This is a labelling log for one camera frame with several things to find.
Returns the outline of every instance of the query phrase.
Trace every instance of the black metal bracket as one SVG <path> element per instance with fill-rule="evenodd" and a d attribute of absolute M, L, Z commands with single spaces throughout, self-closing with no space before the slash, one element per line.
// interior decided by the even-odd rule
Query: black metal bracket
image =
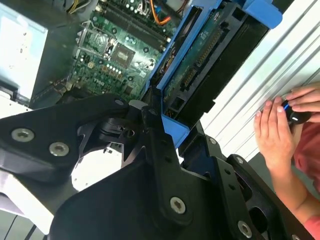
<path fill-rule="evenodd" d="M 236 154 L 225 158 L 217 141 L 205 135 L 199 124 L 191 133 L 179 149 L 184 157 L 181 165 L 210 178 L 219 188 L 233 239 L 278 240 L 308 235 L 245 159 Z"/>
<path fill-rule="evenodd" d="M 157 99 L 161 100 L 152 99 L 155 107 L 160 106 Z M 183 214 L 171 207 L 172 197 L 190 206 L 172 137 L 165 133 L 160 108 L 137 104 L 105 94 L 1 119 L 0 167 L 57 184 L 66 181 L 89 152 L 104 149 L 110 142 L 122 144 L 124 165 L 145 160 L 153 168 L 161 222 L 166 228 L 187 226 L 193 217 L 191 207 Z"/>

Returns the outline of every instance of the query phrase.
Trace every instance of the motherboard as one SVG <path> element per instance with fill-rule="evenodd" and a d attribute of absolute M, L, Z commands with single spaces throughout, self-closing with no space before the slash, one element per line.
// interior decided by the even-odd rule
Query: motherboard
<path fill-rule="evenodd" d="M 139 99 L 176 31 L 157 24 L 144 0 L 100 0 L 82 27 L 68 85 L 126 101 Z"/>

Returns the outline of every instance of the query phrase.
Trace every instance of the white surface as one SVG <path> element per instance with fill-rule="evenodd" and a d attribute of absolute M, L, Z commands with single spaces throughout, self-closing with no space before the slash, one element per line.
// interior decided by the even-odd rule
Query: white surface
<path fill-rule="evenodd" d="M 205 133 L 219 142 L 224 155 L 249 161 L 259 152 L 253 117 L 264 102 L 320 81 L 319 13 L 320 1 L 295 0 L 202 117 Z"/>
<path fill-rule="evenodd" d="M 0 3 L 0 80 L 30 99 L 48 30 Z"/>

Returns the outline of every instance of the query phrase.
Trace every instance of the corrugated metal wall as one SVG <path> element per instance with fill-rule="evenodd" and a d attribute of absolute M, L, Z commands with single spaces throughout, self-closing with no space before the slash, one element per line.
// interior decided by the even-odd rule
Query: corrugated metal wall
<path fill-rule="evenodd" d="M 295 0 L 270 30 L 201 123 L 225 155 L 249 161 L 258 153 L 253 117 L 264 102 L 320 81 L 320 1 Z"/>

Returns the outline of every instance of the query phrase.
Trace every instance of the pink shirt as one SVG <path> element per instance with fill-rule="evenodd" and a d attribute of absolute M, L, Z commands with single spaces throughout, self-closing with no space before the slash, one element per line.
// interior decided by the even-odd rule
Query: pink shirt
<path fill-rule="evenodd" d="M 294 153 L 295 166 L 313 180 L 315 189 L 320 193 L 320 123 L 305 123 L 300 142 Z M 320 216 L 312 216 L 304 227 L 320 240 Z"/>

